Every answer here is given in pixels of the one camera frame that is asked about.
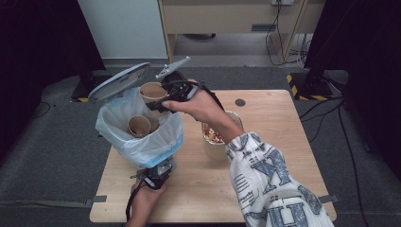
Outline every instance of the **hand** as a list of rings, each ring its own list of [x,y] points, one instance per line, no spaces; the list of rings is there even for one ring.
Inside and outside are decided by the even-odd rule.
[[[137,171],[137,175],[140,175],[142,170]],[[136,183],[131,187],[131,193],[139,185],[140,181],[137,180]],[[156,205],[157,201],[162,197],[167,191],[166,183],[162,185],[159,190],[153,190],[149,188],[145,183],[142,183],[141,189],[133,199],[131,204],[131,218],[127,222],[127,227],[143,227],[147,224],[148,217],[151,211]]]
[[[244,132],[204,90],[198,90],[189,101],[169,100],[163,102],[163,106],[171,111],[190,114],[196,120],[207,123],[212,129],[218,131],[226,144]]]

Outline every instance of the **clear plastic bag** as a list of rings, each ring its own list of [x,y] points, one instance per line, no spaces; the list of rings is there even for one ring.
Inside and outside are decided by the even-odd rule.
[[[159,128],[143,138],[128,131],[128,121],[134,115],[159,120]],[[139,94],[130,88],[113,97],[100,108],[96,129],[130,163],[139,168],[151,168],[173,155],[183,142],[183,121],[178,113],[168,112],[155,119]]]

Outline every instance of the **brown paper cup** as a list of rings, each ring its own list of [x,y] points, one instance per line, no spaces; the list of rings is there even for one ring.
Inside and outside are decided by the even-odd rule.
[[[141,115],[133,116],[128,122],[128,131],[136,138],[142,138],[150,133],[150,122]]]
[[[162,87],[160,82],[148,82],[143,84],[139,89],[139,93],[145,103],[159,101],[167,96],[167,91]],[[160,113],[159,111],[151,111],[150,114],[152,117],[159,118],[166,115],[166,112]]]
[[[226,111],[226,113],[233,118],[233,120],[236,122],[236,124],[244,129],[242,125],[242,121],[239,118],[238,114],[235,112],[231,111]],[[201,123],[201,131],[203,135],[203,150],[206,153],[207,156],[209,156],[211,159],[215,161],[224,161],[228,160],[227,159],[227,154],[225,150],[225,144],[224,142],[216,142],[216,140],[213,139],[213,136],[209,136],[207,132],[205,132],[205,124]]]

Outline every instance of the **sleeve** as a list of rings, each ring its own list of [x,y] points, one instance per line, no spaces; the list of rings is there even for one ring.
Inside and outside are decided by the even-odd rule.
[[[334,226],[319,199],[290,176],[282,152],[255,132],[231,141],[227,154],[247,226]]]

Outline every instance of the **wall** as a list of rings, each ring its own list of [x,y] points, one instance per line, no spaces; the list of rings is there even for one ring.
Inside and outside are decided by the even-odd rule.
[[[103,60],[167,59],[157,0],[78,0]]]

